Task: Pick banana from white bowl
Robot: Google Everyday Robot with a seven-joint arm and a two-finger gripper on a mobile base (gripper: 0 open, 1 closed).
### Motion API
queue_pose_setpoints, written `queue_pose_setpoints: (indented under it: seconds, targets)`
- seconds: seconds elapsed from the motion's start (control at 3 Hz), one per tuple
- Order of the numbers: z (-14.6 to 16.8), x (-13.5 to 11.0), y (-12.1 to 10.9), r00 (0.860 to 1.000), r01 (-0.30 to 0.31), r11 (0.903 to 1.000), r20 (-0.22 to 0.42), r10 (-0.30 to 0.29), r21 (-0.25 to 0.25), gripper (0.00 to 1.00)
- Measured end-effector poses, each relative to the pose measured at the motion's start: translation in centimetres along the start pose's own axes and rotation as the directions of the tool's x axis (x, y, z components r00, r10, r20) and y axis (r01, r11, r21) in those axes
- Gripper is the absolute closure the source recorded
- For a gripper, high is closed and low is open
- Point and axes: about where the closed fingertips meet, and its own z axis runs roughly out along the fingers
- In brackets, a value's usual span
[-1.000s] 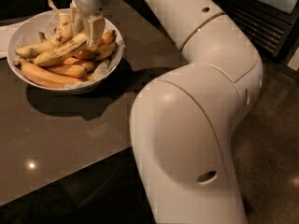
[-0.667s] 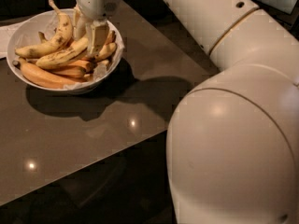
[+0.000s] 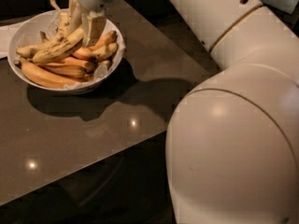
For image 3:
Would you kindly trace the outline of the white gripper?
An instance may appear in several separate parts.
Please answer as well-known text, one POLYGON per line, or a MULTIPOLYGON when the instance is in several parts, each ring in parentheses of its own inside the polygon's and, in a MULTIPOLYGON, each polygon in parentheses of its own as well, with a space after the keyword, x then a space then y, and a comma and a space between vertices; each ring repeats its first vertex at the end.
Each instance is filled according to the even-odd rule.
POLYGON ((84 30, 83 46, 94 46, 103 33, 107 23, 103 9, 114 0, 69 0, 69 19, 71 31, 75 31, 81 24, 84 30), (82 7, 89 9, 81 16, 82 7))

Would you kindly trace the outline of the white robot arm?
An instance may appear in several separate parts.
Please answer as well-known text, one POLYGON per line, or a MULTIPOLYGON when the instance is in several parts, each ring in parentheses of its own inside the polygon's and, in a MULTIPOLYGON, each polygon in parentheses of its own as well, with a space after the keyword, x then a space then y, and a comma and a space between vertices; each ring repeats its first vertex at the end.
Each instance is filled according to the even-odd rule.
POLYGON ((170 0, 220 72, 169 121, 177 224, 299 224, 299 38, 260 0, 170 0))

